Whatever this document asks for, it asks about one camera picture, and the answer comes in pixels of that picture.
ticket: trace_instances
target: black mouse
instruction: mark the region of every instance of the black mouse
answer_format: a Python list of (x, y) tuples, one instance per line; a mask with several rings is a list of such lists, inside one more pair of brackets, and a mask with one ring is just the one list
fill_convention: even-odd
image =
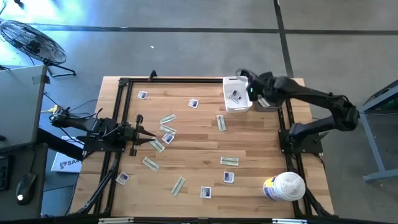
[(35, 174), (25, 174), (18, 182), (16, 198), (18, 205), (27, 205), (33, 198)]

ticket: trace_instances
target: white box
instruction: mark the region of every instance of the white box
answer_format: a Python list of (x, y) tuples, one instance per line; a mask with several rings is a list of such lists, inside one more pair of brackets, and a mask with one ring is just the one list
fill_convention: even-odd
[[(248, 84), (248, 78), (244, 76), (223, 78), (225, 110), (228, 113), (246, 112), (253, 105), (253, 102), (249, 100), (249, 95), (246, 91)], [(230, 94), (232, 94), (234, 90), (238, 91), (242, 96), (239, 103), (235, 103), (229, 98)]]

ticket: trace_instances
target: wooden table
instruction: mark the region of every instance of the wooden table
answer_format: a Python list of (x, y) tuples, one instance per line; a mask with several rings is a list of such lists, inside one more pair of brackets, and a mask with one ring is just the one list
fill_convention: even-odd
[[(119, 78), (103, 79), (96, 107), (97, 111), (103, 108), (102, 117), (112, 117)], [(304, 84), (301, 78), (295, 80)], [(146, 100), (137, 98), (140, 90), (148, 92)], [(126, 91), (122, 96), (118, 121), (123, 113), (125, 96)], [(199, 100), (197, 109), (188, 107), (191, 98)], [(292, 100), (292, 107), (296, 122), (312, 121), (308, 103)], [(176, 129), (177, 134), (172, 143), (166, 145), (161, 140), (163, 133), (159, 131), (159, 119), (172, 113), (177, 119), (167, 126)], [(220, 83), (135, 83), (127, 121), (134, 123), (137, 114), (144, 116), (143, 127), (156, 134), (166, 149), (159, 154), (147, 143), (137, 148), (136, 157), (123, 153), (119, 171), (129, 174), (130, 179), (125, 185), (116, 184), (112, 216), (294, 216), (291, 202), (273, 202), (265, 197), (262, 189), (266, 179), (286, 171), (284, 155), (279, 152), (277, 131), (280, 128), (276, 112), (258, 113), (251, 108), (247, 113), (227, 113)], [(227, 131), (218, 130), (217, 114), (224, 115)], [(238, 157), (239, 166), (220, 165), (221, 156)], [(97, 188), (103, 157), (104, 153), (96, 152), (83, 162), (72, 212), (81, 208)], [(145, 157), (158, 163), (160, 169), (154, 172), (146, 167), (141, 162)], [(319, 158), (310, 154), (302, 157), (309, 189), (324, 208), (333, 213)], [(224, 171), (235, 173), (234, 184), (223, 182)], [(187, 181), (175, 198), (170, 191), (180, 176)], [(200, 198), (201, 186), (212, 187), (211, 199)]]

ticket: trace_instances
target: fan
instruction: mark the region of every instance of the fan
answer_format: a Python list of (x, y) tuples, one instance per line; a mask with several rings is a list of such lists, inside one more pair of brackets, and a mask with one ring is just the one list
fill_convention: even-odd
[(37, 29), (18, 21), (7, 20), (0, 24), (0, 34), (12, 46), (28, 56), (40, 60), (44, 65), (55, 66), (71, 72), (53, 75), (49, 70), (52, 77), (76, 75), (75, 71), (60, 66), (67, 60), (62, 47)]

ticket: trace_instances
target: concrete floor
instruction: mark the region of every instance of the concrete floor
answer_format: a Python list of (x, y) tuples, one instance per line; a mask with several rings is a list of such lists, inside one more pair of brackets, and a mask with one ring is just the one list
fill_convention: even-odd
[[(12, 1), (1, 19), (21, 22), (101, 27), (212, 27), (277, 29), (273, 0), (25, 0), (25, 10)], [(394, 0), (280, 0), (286, 29), (396, 30)], [(279, 34), (45, 31), (66, 51), (66, 67), (77, 77), (51, 78), (49, 95), (61, 105), (77, 106), (98, 96), (103, 76), (229, 76), (237, 68), (286, 75)], [(373, 93), (398, 78), (396, 35), (287, 35), (295, 77), (321, 91), (344, 94), (361, 106)], [(32, 63), (0, 42), (0, 64)], [(52, 103), (44, 99), (43, 109)], [(81, 108), (92, 112), (95, 103)], [(328, 112), (312, 107), (315, 118)], [(40, 125), (61, 136), (43, 114)], [(79, 134), (67, 130), (70, 134)], [(360, 124), (355, 131), (332, 131), (322, 140), (331, 199), (337, 215), (396, 222), (398, 180), (365, 184), (362, 175), (377, 171)], [(49, 171), (49, 152), (42, 212), (63, 215), (75, 175)], [(59, 198), (55, 206), (53, 198)]]

